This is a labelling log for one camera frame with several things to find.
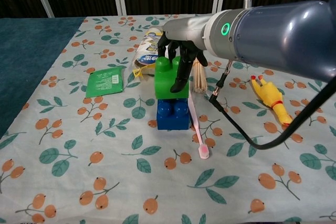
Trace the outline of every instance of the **floral tablecloth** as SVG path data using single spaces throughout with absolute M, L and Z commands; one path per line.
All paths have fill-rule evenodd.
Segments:
M 195 132 L 158 131 L 153 78 L 132 59 L 151 25 L 193 15 L 87 17 L 0 140 L 0 222 L 237 223 L 336 219 L 336 108 L 327 101 L 284 144 L 258 151 L 193 93 Z M 226 60 L 205 52 L 209 90 Z M 122 66 L 121 93 L 85 98 L 89 73 Z M 325 83 L 236 62 L 219 101 L 253 137 L 282 131 L 250 76 L 284 94 L 292 116 Z

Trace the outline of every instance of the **stacked toy blocks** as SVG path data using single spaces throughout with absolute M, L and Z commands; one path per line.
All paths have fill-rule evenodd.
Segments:
M 154 88 L 157 98 L 157 129 L 158 130 L 188 130 L 189 84 L 178 93 L 171 93 L 170 88 L 175 82 L 180 57 L 175 57 L 170 63 L 165 57 L 157 58 L 155 62 Z

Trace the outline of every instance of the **green led ring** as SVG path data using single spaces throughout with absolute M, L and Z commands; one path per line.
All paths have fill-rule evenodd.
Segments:
M 229 33 L 230 31 L 230 23 L 225 23 L 224 26 L 222 27 L 222 35 L 225 36 Z

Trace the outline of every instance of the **toothbrush handle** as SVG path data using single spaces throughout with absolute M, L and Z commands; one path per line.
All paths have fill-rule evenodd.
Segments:
M 189 107 L 191 118 L 193 119 L 193 125 L 194 125 L 194 128 L 195 128 L 197 137 L 198 137 L 198 142 L 201 145 L 202 144 L 202 137 L 201 137 L 200 130 L 199 130 L 199 124 L 198 124 L 198 119 L 197 119 L 197 115 L 196 115 L 195 105 L 194 105 L 193 99 L 191 97 L 190 91 L 189 91 L 189 97 L 188 97 L 188 107 Z

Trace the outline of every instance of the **wooden skewer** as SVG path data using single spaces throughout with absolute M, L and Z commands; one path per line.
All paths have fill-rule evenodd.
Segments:
M 204 67 L 196 59 L 194 61 L 194 91 L 197 93 L 204 93 L 207 89 L 207 82 L 205 77 Z

